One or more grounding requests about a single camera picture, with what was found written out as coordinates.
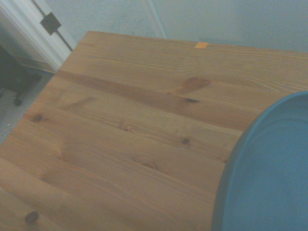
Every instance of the wood grain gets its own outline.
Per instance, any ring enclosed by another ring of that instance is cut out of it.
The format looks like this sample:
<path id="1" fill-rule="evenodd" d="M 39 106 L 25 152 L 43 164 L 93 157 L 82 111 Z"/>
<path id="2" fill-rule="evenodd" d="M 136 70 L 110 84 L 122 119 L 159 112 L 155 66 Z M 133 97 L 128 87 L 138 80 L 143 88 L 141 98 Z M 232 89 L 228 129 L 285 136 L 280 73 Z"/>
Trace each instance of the wood grain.
<path id="1" fill-rule="evenodd" d="M 0 229 L 209 230 L 236 141 L 307 89 L 308 54 L 196 44 L 88 32 L 0 148 Z"/>

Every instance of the blue plastic container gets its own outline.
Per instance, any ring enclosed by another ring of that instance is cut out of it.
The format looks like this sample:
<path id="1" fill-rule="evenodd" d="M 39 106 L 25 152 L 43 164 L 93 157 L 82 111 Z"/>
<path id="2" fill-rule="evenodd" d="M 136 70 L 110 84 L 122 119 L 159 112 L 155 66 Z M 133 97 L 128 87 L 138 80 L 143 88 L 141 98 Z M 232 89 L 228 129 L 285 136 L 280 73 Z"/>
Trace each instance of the blue plastic container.
<path id="1" fill-rule="evenodd" d="M 308 91 L 264 111 L 222 173 L 212 231 L 308 231 Z"/>

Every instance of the wood knot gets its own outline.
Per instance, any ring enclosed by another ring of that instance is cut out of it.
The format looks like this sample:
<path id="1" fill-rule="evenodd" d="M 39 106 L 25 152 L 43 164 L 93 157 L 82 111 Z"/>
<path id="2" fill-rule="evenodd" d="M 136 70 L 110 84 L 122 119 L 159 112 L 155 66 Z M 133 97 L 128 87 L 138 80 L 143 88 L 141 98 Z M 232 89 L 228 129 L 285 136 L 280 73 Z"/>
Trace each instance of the wood knot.
<path id="1" fill-rule="evenodd" d="M 42 118 L 43 118 L 43 117 L 42 117 L 42 115 L 36 115 L 36 116 L 33 118 L 33 120 L 32 120 L 32 121 L 36 123 L 36 122 L 41 121 L 41 120 L 42 120 Z"/>
<path id="2" fill-rule="evenodd" d="M 27 224 L 33 224 L 35 223 L 39 218 L 39 214 L 37 211 L 32 211 L 30 213 L 27 214 L 26 216 L 26 223 Z"/>

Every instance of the wooden table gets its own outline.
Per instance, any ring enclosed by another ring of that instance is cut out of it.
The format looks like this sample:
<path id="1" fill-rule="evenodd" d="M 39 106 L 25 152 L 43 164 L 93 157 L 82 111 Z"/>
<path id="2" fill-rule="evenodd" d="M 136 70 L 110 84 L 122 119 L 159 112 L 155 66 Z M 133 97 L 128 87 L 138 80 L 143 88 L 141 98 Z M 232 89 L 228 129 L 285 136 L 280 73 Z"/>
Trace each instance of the wooden table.
<path id="1" fill-rule="evenodd" d="M 1 146 L 0 229 L 209 230 L 242 132 L 307 87 L 307 53 L 88 32 Z"/>

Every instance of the white door frame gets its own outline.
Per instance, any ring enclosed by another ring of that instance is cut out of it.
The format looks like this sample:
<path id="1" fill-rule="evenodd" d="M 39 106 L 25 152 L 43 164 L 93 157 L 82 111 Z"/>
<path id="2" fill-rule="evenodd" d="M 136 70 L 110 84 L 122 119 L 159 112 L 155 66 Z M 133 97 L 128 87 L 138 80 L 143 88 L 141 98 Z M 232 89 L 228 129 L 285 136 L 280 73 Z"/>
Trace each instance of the white door frame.
<path id="1" fill-rule="evenodd" d="M 51 12 L 45 0 L 36 0 L 36 2 L 46 15 Z M 60 68 L 71 51 L 58 34 L 49 35 L 40 24 L 43 15 L 31 0 L 0 0 L 0 11 L 55 71 Z M 76 43 L 65 28 L 61 26 L 58 30 L 74 48 Z"/>

